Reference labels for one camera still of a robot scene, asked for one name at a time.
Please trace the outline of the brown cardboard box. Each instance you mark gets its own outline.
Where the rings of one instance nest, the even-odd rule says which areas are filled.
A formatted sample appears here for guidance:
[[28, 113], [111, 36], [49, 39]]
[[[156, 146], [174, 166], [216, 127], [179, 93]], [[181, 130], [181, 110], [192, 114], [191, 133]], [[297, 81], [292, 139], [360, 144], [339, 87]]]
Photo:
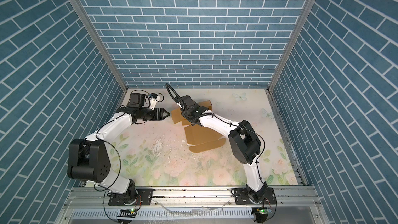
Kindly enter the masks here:
[[198, 124], [191, 125], [182, 115], [180, 107], [171, 112], [174, 124], [179, 124], [184, 128], [188, 148], [192, 153], [200, 153], [222, 147], [226, 143], [226, 138], [206, 127]]

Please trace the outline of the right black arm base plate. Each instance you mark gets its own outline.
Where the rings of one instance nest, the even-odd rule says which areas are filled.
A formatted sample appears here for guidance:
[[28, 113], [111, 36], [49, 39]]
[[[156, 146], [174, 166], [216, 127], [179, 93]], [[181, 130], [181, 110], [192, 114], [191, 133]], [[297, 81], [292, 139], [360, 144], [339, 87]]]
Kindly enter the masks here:
[[236, 205], [277, 203], [274, 189], [269, 186], [263, 186], [259, 191], [254, 191], [248, 186], [232, 188], [231, 193]]

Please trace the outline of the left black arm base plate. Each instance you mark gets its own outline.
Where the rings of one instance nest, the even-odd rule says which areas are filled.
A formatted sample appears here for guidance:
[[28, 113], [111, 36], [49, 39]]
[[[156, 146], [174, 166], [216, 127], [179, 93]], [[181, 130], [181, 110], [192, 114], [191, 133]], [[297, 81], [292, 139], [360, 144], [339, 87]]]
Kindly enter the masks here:
[[150, 205], [153, 192], [152, 188], [135, 188], [124, 194], [108, 193], [107, 196], [110, 197], [108, 204], [110, 206]]

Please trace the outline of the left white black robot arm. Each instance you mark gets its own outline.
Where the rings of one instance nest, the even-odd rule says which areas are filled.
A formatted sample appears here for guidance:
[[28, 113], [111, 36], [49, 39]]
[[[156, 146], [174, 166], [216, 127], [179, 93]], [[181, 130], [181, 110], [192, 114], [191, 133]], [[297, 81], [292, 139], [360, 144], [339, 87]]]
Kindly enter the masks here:
[[93, 181], [121, 205], [137, 201], [135, 182], [116, 173], [111, 168], [108, 148], [114, 152], [111, 142], [137, 121], [161, 121], [170, 114], [156, 104], [164, 100], [159, 92], [143, 90], [131, 92], [126, 106], [120, 106], [112, 118], [94, 133], [83, 139], [74, 139], [69, 145], [67, 175], [81, 181]]

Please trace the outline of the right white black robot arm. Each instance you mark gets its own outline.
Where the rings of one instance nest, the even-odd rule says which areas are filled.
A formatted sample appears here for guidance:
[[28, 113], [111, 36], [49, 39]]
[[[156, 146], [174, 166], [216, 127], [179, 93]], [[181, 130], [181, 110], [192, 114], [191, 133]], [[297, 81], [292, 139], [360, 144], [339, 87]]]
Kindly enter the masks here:
[[262, 154], [261, 142], [251, 124], [246, 120], [236, 122], [225, 119], [209, 108], [200, 106], [188, 95], [176, 96], [174, 101], [181, 107], [181, 115], [191, 124], [212, 129], [228, 138], [234, 157], [244, 167], [249, 199], [253, 203], [263, 201], [267, 185], [258, 162]]

